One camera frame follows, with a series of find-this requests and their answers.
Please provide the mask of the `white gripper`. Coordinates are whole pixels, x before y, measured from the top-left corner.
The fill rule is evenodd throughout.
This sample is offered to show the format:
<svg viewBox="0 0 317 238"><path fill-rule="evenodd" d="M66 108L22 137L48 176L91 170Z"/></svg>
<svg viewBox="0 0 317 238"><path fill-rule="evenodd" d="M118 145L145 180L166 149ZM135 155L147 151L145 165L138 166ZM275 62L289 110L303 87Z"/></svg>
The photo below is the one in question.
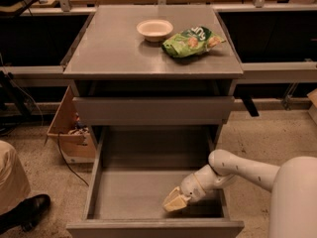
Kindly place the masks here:
<svg viewBox="0 0 317 238"><path fill-rule="evenodd" d="M198 202L206 195L196 174L183 179L180 187L175 187L164 200L162 207L167 212L185 208L188 202Z"/></svg>

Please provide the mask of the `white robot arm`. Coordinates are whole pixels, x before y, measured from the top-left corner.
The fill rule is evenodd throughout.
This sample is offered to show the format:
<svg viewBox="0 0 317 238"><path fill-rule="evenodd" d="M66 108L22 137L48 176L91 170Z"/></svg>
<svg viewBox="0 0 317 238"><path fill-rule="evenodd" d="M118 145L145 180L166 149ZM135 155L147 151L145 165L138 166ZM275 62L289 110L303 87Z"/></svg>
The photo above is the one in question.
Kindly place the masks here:
<svg viewBox="0 0 317 238"><path fill-rule="evenodd" d="M317 158L295 157L280 166L214 150L208 164L185 177L164 200L168 212L198 202L241 177L270 192L268 238L317 238Z"/></svg>

